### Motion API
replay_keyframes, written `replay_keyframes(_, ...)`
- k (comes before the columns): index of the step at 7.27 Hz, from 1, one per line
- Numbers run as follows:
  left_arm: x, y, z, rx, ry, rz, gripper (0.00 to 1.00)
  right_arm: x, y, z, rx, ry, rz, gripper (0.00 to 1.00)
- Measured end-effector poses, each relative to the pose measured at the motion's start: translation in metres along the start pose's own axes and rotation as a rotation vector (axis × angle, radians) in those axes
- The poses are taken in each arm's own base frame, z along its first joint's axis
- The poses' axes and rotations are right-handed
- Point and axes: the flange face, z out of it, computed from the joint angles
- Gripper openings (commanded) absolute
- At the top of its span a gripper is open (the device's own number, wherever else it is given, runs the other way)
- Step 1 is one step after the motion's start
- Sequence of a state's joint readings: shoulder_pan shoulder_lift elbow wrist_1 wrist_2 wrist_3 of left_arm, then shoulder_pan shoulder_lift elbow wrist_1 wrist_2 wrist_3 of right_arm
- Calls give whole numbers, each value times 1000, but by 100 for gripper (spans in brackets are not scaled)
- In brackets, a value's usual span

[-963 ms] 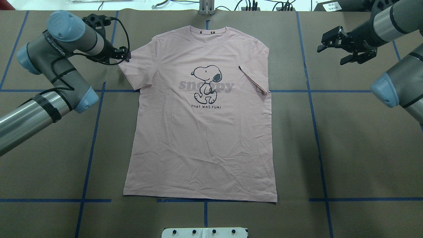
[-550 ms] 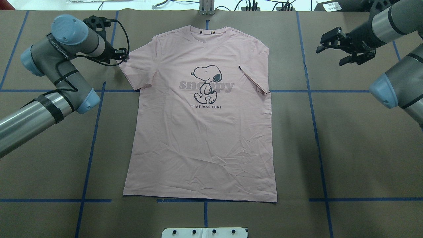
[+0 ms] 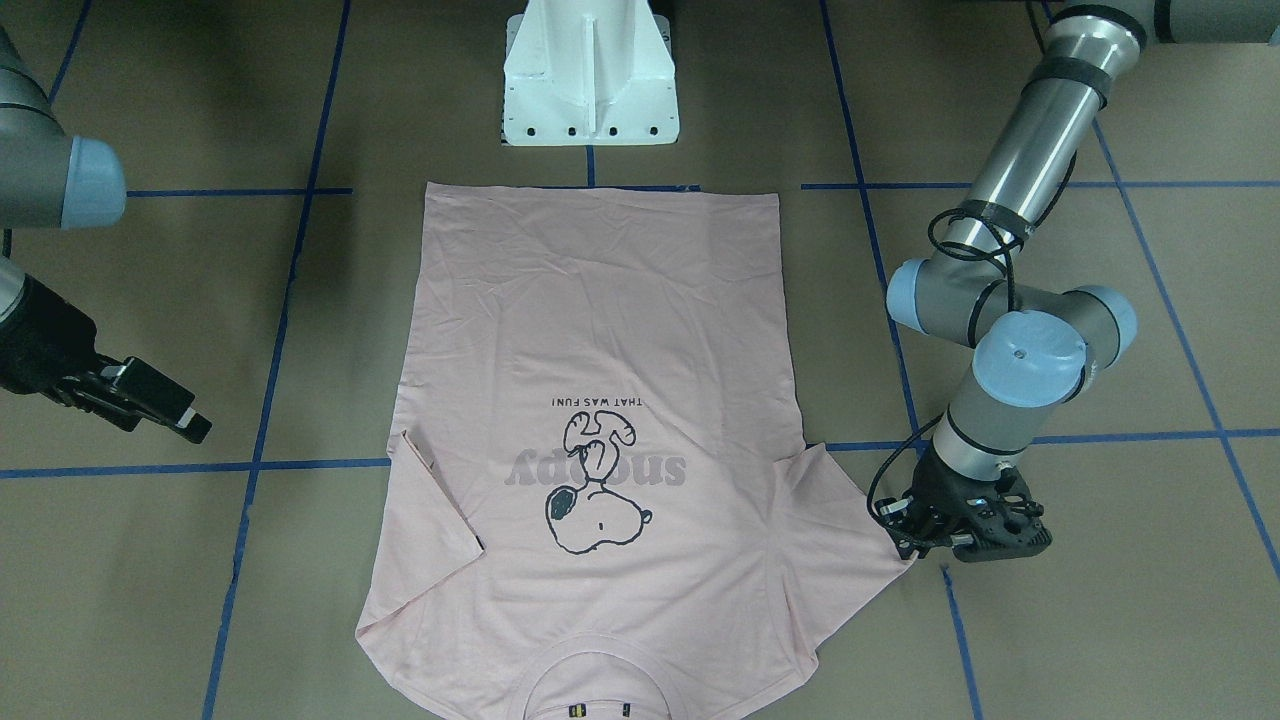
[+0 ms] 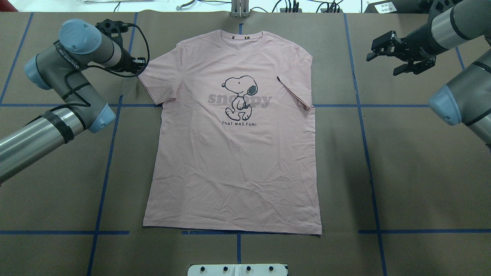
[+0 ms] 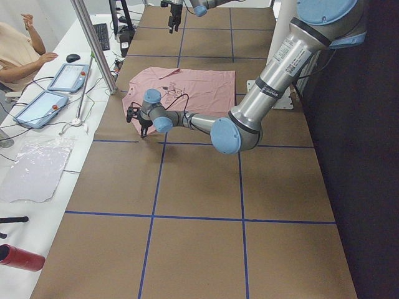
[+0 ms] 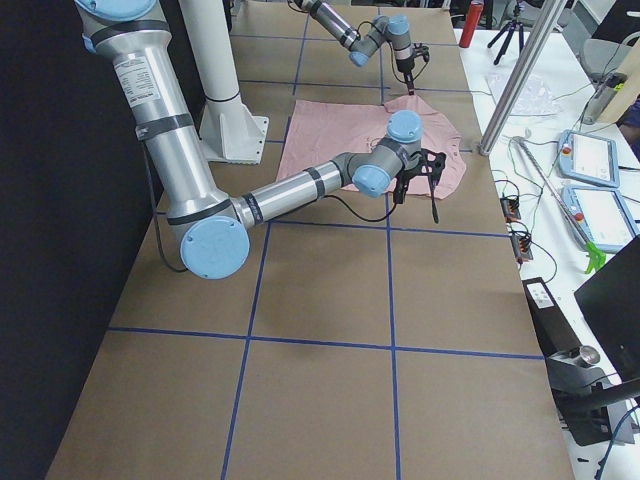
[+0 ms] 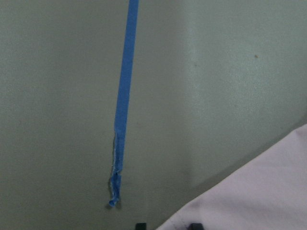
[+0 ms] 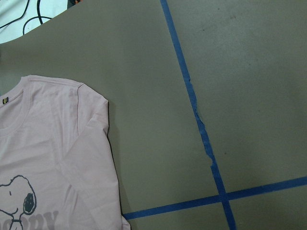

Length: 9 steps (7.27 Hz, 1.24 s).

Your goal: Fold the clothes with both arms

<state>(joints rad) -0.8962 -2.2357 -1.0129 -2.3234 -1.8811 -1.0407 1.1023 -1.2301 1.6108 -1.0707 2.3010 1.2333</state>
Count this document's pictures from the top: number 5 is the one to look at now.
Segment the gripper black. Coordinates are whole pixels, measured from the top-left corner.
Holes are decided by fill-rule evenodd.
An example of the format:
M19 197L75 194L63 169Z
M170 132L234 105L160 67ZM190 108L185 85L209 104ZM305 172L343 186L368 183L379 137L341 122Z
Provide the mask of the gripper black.
M149 118L149 116L143 112L142 109L138 112L138 120L141 125L140 137L147 137L148 129L153 125L153 122Z
M178 32L178 26L181 24L181 14L182 14L182 1L168 1L170 5L171 16L169 17L168 25L170 34L173 33L173 26L175 27L175 32Z

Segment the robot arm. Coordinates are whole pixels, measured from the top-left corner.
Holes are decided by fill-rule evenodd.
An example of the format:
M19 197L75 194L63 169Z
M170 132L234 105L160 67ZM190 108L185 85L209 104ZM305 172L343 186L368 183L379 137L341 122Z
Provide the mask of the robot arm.
M204 16L209 9L216 8L223 4L232 2L233 0L199 0L190 1L191 6L194 10L194 14L198 17ZM178 32L179 25L181 24L181 15L183 12L184 1L161 1L161 7L170 6L171 15L168 20L169 33L172 34L174 31Z
M141 108L127 110L127 121L139 121L142 137L150 126L160 133L181 126L209 134L213 146L224 154L253 149L262 137L262 119L316 52L353 47L365 39L368 1L296 1L294 8L280 48L227 117L168 111L160 93L149 89Z

